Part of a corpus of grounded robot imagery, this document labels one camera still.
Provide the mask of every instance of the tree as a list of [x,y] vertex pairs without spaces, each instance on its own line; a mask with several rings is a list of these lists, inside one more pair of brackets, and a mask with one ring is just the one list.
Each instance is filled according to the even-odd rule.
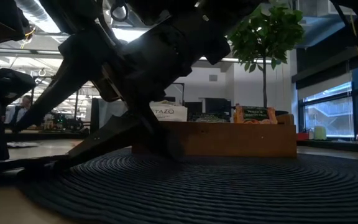
[[244,70],[253,72],[256,67],[263,72],[264,107],[267,107],[266,58],[272,59],[272,68],[278,63],[287,63],[286,51],[295,47],[303,39],[305,31],[299,22],[302,12],[291,10],[284,4],[272,6],[270,15],[262,13],[259,6],[248,19],[242,21],[229,36],[233,46],[233,56],[238,58]]

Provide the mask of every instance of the floor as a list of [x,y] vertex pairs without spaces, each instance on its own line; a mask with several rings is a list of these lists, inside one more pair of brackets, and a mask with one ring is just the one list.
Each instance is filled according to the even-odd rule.
[[[38,147],[24,149],[10,149],[11,159],[25,157],[53,156],[68,152],[78,140],[39,141]],[[322,156],[336,156],[348,159],[358,159],[358,153],[312,147],[299,147],[298,153],[316,154]],[[46,211],[26,198],[14,187],[0,187],[0,223],[6,224],[65,224],[74,223],[59,215]]]

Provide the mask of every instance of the plant trunk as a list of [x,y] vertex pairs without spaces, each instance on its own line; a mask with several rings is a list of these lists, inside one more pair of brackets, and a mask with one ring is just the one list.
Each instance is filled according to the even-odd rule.
[[266,57],[264,57],[264,67],[263,67],[263,73],[264,73],[264,107],[267,107],[267,93],[266,93]]

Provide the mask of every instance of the red object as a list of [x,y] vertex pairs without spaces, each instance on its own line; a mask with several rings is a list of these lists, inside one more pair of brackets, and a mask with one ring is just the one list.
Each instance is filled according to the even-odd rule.
[[298,141],[309,140],[309,133],[298,133]]

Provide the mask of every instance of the round black rug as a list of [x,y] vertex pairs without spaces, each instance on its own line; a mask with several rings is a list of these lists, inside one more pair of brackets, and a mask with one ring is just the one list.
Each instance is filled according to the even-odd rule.
[[18,188],[78,222],[358,223],[358,161],[106,154]]

